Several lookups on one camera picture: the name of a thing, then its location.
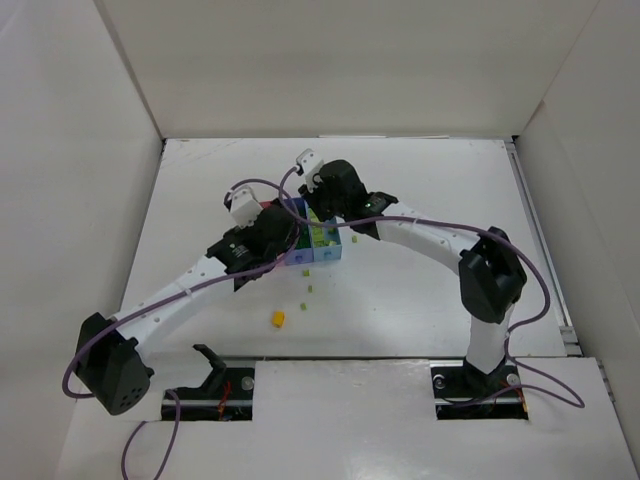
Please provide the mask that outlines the dark green lego plate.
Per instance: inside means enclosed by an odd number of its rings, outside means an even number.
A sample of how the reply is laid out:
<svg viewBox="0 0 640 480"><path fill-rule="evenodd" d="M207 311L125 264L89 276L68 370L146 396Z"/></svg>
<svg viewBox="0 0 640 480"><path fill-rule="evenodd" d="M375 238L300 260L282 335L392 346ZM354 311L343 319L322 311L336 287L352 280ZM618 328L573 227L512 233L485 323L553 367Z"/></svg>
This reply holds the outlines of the dark green lego plate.
<svg viewBox="0 0 640 480"><path fill-rule="evenodd" d="M310 249L311 243L308 235L301 235L296 244L296 249Z"/></svg>

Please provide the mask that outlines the light green square lego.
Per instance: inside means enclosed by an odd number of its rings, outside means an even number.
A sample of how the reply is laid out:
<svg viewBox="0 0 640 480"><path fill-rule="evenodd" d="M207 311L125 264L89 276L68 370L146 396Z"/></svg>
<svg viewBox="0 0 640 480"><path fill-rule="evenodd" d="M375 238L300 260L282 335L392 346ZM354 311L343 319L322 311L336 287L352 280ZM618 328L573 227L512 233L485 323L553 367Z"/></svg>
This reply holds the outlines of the light green square lego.
<svg viewBox="0 0 640 480"><path fill-rule="evenodd" d="M336 230L314 227L312 229L312 242L314 248L336 246L338 243Z"/></svg>

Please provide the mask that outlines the lime 2x2 lego brick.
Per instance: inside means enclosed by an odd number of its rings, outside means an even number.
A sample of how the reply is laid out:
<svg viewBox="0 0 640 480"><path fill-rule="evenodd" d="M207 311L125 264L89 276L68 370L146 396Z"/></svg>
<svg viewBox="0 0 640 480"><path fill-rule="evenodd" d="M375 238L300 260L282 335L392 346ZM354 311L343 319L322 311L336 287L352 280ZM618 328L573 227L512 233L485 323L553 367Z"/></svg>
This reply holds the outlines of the lime 2x2 lego brick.
<svg viewBox="0 0 640 480"><path fill-rule="evenodd" d="M314 223L320 223L321 222L321 220L318 218L318 216L316 215L316 213L312 209L308 210L308 214L309 214L309 220L311 222L314 222Z"/></svg>

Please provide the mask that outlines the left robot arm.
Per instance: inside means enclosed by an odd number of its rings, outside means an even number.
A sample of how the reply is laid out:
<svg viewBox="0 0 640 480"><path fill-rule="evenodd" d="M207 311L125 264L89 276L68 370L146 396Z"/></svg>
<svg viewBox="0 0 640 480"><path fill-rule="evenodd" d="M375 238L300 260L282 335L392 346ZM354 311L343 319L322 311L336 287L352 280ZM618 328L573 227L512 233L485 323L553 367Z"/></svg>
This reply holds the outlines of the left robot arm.
<svg viewBox="0 0 640 480"><path fill-rule="evenodd" d="M132 409L158 377L152 357L165 337L213 301L273 270L294 248L297 233L293 216L274 201L253 224L225 232L184 274L138 306L85 319L71 367L89 390L85 396L113 416Z"/></svg>

